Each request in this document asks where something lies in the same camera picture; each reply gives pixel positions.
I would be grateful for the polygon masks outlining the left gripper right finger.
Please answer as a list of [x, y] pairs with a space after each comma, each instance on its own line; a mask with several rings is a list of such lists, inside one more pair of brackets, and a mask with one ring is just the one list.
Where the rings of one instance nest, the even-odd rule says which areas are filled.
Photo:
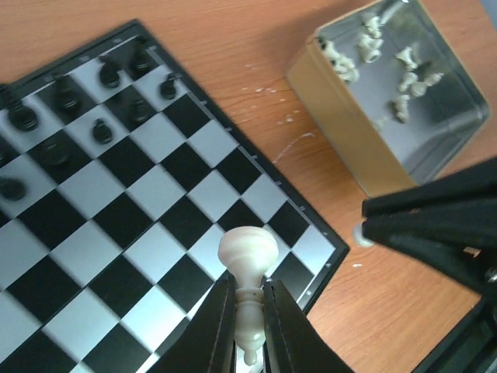
[[265, 372], [351, 372], [318, 335], [282, 281], [266, 282]]

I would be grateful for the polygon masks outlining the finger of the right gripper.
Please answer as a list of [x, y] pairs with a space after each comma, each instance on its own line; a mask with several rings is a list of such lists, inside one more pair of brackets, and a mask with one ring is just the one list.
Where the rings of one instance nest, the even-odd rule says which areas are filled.
[[364, 200], [362, 216], [410, 211], [496, 196], [496, 158], [487, 159], [438, 180]]
[[364, 238], [410, 256], [471, 290], [496, 289], [496, 220], [456, 213], [454, 221], [425, 214], [366, 219]]

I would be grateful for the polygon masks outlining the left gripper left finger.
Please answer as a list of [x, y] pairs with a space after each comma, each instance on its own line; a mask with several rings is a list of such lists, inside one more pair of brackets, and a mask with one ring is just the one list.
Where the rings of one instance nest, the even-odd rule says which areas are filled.
[[236, 371], [233, 276], [216, 281], [182, 336], [153, 365], [154, 372]]

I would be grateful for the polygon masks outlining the white bishop piece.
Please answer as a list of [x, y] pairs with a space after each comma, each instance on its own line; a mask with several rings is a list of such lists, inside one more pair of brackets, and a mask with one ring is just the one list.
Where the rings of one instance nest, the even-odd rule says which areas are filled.
[[244, 362], [254, 365], [266, 341], [261, 281], [277, 260], [278, 245], [265, 229], [242, 226], [224, 234], [217, 254], [237, 283], [234, 339], [243, 351]]

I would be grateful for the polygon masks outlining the white pawn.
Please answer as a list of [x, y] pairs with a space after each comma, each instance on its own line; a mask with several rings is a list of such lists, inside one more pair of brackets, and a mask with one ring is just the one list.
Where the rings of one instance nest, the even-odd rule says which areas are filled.
[[367, 239], [363, 235], [363, 228], [361, 224], [358, 224], [353, 228], [353, 239], [354, 242], [361, 247], [371, 247], [375, 244], [374, 241]]

